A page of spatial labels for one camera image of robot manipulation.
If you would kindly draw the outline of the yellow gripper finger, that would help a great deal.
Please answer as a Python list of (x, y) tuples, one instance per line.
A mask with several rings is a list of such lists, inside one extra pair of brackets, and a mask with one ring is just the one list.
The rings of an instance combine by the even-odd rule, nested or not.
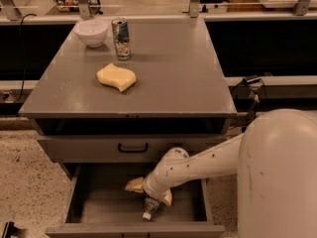
[(166, 192), (165, 196), (161, 199), (161, 202), (164, 203), (167, 207), (171, 207), (172, 193), (170, 189)]
[(143, 177), (134, 178), (127, 182), (125, 186), (125, 190), (136, 192), (136, 193), (143, 193), (144, 192), (143, 183), (144, 183)]

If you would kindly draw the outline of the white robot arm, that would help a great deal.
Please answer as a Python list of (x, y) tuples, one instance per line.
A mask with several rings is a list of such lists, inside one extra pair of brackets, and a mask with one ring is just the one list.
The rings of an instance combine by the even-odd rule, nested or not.
[(167, 206), (173, 187), (235, 175), (239, 238), (317, 238), (317, 114), (268, 111), (246, 131), (194, 156), (170, 149), (127, 191)]

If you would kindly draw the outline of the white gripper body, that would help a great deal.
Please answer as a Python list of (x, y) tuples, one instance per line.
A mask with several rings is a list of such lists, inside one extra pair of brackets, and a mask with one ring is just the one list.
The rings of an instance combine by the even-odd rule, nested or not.
[(144, 191), (150, 197), (161, 201), (169, 190), (168, 186), (164, 183), (159, 183), (154, 173), (149, 173), (143, 183)]

